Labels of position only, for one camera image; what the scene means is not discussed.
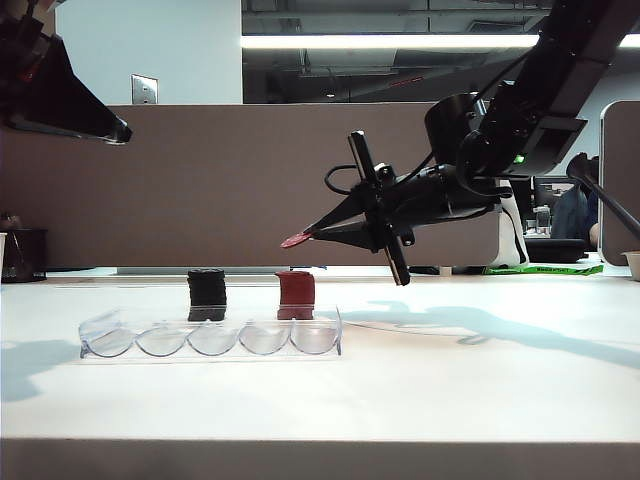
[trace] person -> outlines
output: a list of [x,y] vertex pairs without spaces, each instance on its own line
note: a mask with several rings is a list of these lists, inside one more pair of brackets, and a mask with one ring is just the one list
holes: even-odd
[[587,196],[580,185],[574,185],[553,205],[551,238],[578,238],[586,241],[584,222],[587,215]]
[[600,238],[600,224],[598,223],[598,197],[594,192],[591,192],[587,199],[587,216],[584,219],[583,230],[589,244],[597,248],[598,238]]

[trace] table surface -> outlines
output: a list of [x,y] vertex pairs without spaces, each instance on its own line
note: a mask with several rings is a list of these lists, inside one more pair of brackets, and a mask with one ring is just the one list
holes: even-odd
[[[316,303],[342,313],[343,354],[311,361],[87,362],[82,321],[187,305],[186,279],[2,285],[2,437],[640,445],[640,283],[628,269],[407,287],[345,272],[316,281]],[[275,277],[227,279],[229,304],[278,295]]]

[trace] cubicle partition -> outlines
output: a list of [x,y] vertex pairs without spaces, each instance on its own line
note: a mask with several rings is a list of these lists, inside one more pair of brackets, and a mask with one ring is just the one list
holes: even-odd
[[[422,161],[431,105],[121,106],[134,131],[124,146],[5,131],[0,208],[48,229],[52,267],[384,265],[340,244],[279,244],[342,200],[323,176],[353,161],[351,131],[364,130],[374,161],[396,172]],[[497,222],[419,229],[408,261],[486,264]]]
[[[609,105],[602,113],[600,184],[635,218],[640,218],[640,101]],[[640,250],[638,240],[606,207],[600,207],[600,250],[614,265],[626,265],[623,252]]]

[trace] fluorescent light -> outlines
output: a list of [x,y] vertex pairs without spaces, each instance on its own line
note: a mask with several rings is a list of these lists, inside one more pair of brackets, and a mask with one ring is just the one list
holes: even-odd
[[[530,48],[537,35],[246,35],[247,49],[464,49]],[[627,35],[621,47],[640,48],[640,35]]]
[[640,34],[633,33],[627,35],[620,43],[622,48],[640,48]]

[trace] robotic arm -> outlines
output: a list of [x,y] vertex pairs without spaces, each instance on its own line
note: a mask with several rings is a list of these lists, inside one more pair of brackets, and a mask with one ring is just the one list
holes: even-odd
[[[353,132],[355,167],[325,177],[346,198],[282,247],[312,238],[384,250],[396,284],[406,285],[400,245],[415,243],[413,228],[499,209],[500,198],[512,194],[500,179],[544,174],[562,160],[586,124],[576,118],[580,108],[638,18],[637,0],[558,0],[538,43],[516,62],[524,61],[517,79],[499,85],[487,111],[482,94],[454,95],[428,111],[432,152],[413,172],[396,176],[390,165],[374,166],[363,132]],[[435,166],[427,167],[432,158]],[[360,174],[348,192],[330,183],[343,168]],[[344,223],[357,215],[364,218]]]
[[62,39],[42,32],[36,15],[62,1],[0,0],[0,119],[17,130],[126,143],[127,124],[76,78]]

